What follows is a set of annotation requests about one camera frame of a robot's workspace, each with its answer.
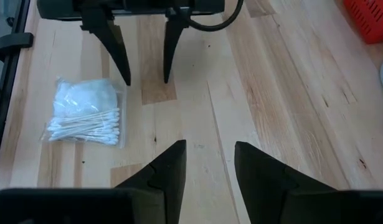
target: black cable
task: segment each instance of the black cable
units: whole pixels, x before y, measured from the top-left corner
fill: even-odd
[[[218,25],[214,25],[214,26],[206,26],[206,25],[199,24],[196,21],[193,21],[186,13],[181,11],[181,8],[179,6],[176,5],[176,0],[172,0],[173,9],[177,15],[180,15],[182,17],[182,19],[184,19],[189,24],[189,26],[191,26],[197,30],[206,31],[206,32],[215,32],[215,31],[222,30],[222,29],[228,27],[231,23],[234,22],[234,20],[240,14],[243,3],[244,3],[244,0],[238,0],[237,6],[235,7],[235,11],[223,23],[218,24]]]

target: plastic bag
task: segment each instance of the plastic bag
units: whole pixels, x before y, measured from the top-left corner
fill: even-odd
[[[70,83],[58,79],[53,117],[43,140],[125,146],[126,92],[108,79]]]

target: bag of cotton swabs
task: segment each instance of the bag of cotton swabs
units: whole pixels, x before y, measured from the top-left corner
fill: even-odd
[[[59,79],[53,108],[44,139],[125,146],[125,91],[116,90],[109,80]]]

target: red plastic container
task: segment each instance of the red plastic container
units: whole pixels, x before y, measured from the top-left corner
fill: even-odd
[[[344,4],[366,43],[383,42],[383,0],[344,0]]]

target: light wood surface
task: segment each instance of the light wood surface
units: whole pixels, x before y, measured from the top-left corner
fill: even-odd
[[[223,15],[195,18],[205,24]],[[0,189],[112,187],[187,140],[181,223],[249,223],[234,171],[247,141],[337,189],[383,189],[383,44],[365,45],[341,0],[247,0],[228,29],[186,29],[163,84],[164,17],[119,17],[124,81],[79,22],[47,21],[31,2],[0,152]],[[111,78],[127,94],[126,147],[40,141],[57,77]]]

